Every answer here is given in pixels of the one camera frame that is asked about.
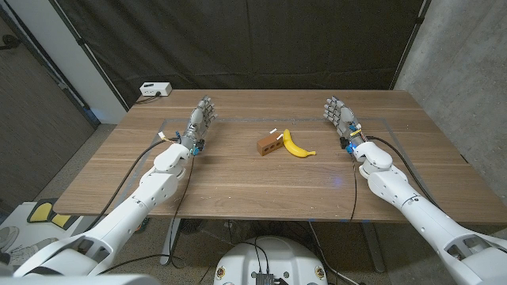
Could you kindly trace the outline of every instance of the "white power strip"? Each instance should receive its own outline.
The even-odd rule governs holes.
[[[139,90],[143,96],[155,96],[157,92],[160,92],[160,96],[169,96],[173,87],[168,82],[144,82]]]

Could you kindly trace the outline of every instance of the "concrete wall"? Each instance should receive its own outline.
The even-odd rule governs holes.
[[[507,1],[433,0],[395,89],[507,205]]]
[[[48,0],[9,0],[9,4],[90,105],[93,114],[104,124],[118,124],[127,112],[51,3]],[[9,11],[5,3],[0,2],[0,5]]]

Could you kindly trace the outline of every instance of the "yellow object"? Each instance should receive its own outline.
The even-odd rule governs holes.
[[[284,145],[288,152],[294,154],[298,158],[305,158],[308,155],[315,155],[314,151],[306,151],[294,144],[291,138],[291,133],[288,130],[284,131]]]
[[[352,134],[350,134],[350,136],[353,136],[353,135],[357,134],[358,132],[361,132],[361,129],[354,131]]]
[[[51,220],[55,225],[63,228],[65,226],[65,223],[71,218],[72,216],[69,215],[59,215],[56,214],[55,217]]]
[[[53,205],[51,203],[43,203],[33,212],[30,222],[45,222],[48,220]]]

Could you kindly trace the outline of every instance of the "wooden table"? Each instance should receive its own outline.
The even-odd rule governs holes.
[[[133,161],[158,140],[157,133],[182,132],[190,112],[206,94],[215,102],[219,118],[208,132],[204,152],[193,162],[178,212],[182,218],[350,220],[356,195],[353,164],[340,148],[335,127],[322,117],[326,98],[334,95],[354,111],[366,135],[386,139],[407,156],[431,195],[457,222],[507,222],[507,208],[404,91],[174,90],[169,97],[136,105],[128,112],[60,197],[55,210],[98,215]],[[256,142],[275,127],[288,128],[298,146],[317,155],[297,158],[280,148],[262,157]],[[408,174],[393,151],[377,144]],[[168,146],[155,147],[139,163],[113,206],[135,190],[154,157]],[[353,221],[406,221],[370,192],[358,171],[356,176]],[[174,197],[151,216],[174,215],[187,182],[181,181]],[[421,192],[411,178],[410,183]]]

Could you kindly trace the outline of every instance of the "gray wall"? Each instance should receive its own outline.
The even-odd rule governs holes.
[[[407,90],[507,205],[507,1],[433,0]]]

